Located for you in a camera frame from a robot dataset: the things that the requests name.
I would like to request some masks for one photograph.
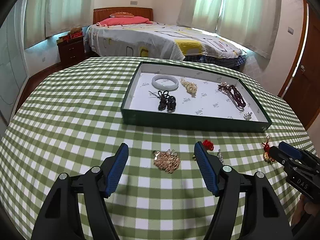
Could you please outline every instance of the door handle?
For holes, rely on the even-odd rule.
[[[303,74],[306,71],[306,68],[304,67],[304,65],[301,65],[300,68],[301,68],[301,71],[302,71],[302,74]]]

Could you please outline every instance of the tablecloth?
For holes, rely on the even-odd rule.
[[[239,77],[259,100],[273,124],[265,133],[170,130],[125,125],[120,106],[141,61],[194,66]],[[129,159],[116,192],[106,205],[121,239],[203,239],[217,204],[206,189],[194,144],[211,140],[225,164],[238,172],[262,171],[288,216],[299,192],[285,182],[279,163],[262,158],[261,142],[286,141],[315,153],[303,125],[288,104],[253,79],[210,64],[134,57],[89,58],[48,76],[19,109],[0,143],[0,201],[14,225],[31,238],[37,214],[57,176],[85,173],[129,146]],[[181,165],[173,174],[153,165],[153,150],[173,149]],[[83,195],[79,210],[84,234],[92,239]],[[244,194],[240,194],[233,239],[239,236]]]

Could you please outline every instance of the blue rubber pad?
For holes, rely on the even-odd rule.
[[[279,143],[279,150],[283,151],[285,154],[293,158],[294,160],[300,160],[302,158],[302,154],[299,149],[291,146],[286,142]]]
[[[125,164],[127,163],[128,157],[129,157],[129,149],[128,149],[128,146],[125,144],[122,147],[117,159],[115,160],[115,163],[113,164],[107,176],[107,187],[105,192],[108,197],[110,197],[111,194],[116,191],[116,188],[119,184],[119,180],[124,170]]]
[[[217,175],[209,163],[207,154],[199,143],[195,144],[195,157],[205,185],[213,195],[216,195],[218,193]]]

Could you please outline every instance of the open shallow box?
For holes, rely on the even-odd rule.
[[[158,92],[151,84],[157,74],[171,75],[179,81],[178,89],[169,92],[177,103],[173,113],[158,111],[160,100],[149,92]],[[181,85],[182,77],[197,84],[195,97]],[[157,82],[173,84],[169,80]],[[246,102],[244,109],[238,108],[230,95],[218,90],[221,82],[236,86]],[[169,129],[264,132],[272,124],[266,111],[240,79],[189,66],[152,62],[141,62],[138,66],[126,91],[121,112],[126,124]],[[252,112],[249,121],[244,119],[246,112]]]

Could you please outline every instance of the light switch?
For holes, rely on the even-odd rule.
[[[293,29],[288,27],[288,33],[292,34],[293,35]]]

